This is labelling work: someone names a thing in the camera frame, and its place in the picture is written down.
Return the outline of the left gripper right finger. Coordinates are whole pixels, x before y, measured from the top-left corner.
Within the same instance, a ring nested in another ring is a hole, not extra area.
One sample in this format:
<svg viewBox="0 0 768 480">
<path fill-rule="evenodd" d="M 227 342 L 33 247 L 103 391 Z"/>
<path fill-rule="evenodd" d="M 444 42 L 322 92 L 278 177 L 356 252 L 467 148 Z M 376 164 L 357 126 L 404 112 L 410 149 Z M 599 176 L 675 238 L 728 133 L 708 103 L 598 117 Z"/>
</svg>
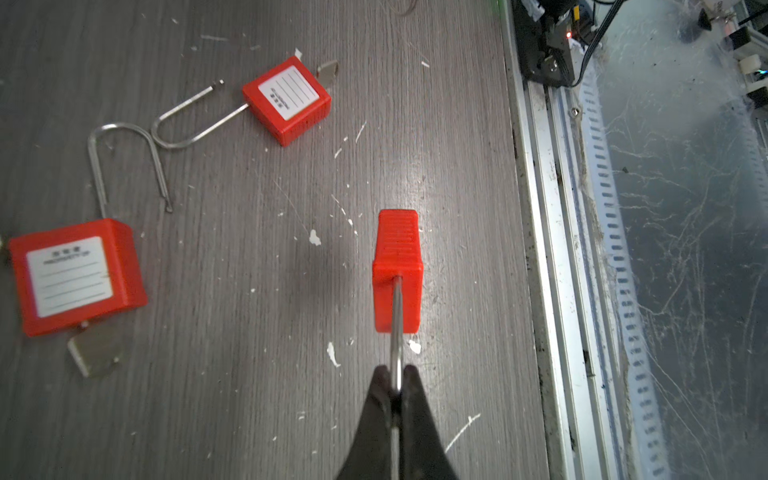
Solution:
<svg viewBox="0 0 768 480">
<path fill-rule="evenodd" d="M 414 365 L 406 365 L 403 371 L 399 416 L 399 478 L 457 479 Z"/>
</svg>

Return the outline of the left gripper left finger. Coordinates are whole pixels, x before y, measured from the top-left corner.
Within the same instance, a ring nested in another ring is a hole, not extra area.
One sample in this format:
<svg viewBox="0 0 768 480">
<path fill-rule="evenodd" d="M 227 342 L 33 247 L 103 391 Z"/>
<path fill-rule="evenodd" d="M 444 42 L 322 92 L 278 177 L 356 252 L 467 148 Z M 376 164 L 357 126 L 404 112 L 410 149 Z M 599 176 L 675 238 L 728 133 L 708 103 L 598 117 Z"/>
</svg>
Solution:
<svg viewBox="0 0 768 480">
<path fill-rule="evenodd" d="M 390 479 L 392 431 L 398 396 L 385 365 L 372 374 L 352 445 L 337 479 Z"/>
</svg>

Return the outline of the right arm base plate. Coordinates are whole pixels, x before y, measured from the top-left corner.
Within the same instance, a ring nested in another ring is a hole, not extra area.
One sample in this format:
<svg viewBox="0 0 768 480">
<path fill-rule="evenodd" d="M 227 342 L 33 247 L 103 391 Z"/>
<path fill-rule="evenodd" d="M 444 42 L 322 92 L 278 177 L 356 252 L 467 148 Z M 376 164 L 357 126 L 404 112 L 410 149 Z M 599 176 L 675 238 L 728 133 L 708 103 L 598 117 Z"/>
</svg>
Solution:
<svg viewBox="0 0 768 480">
<path fill-rule="evenodd" d="M 548 87 L 576 81 L 570 52 L 576 0 L 513 0 L 512 19 L 522 76 Z"/>
</svg>

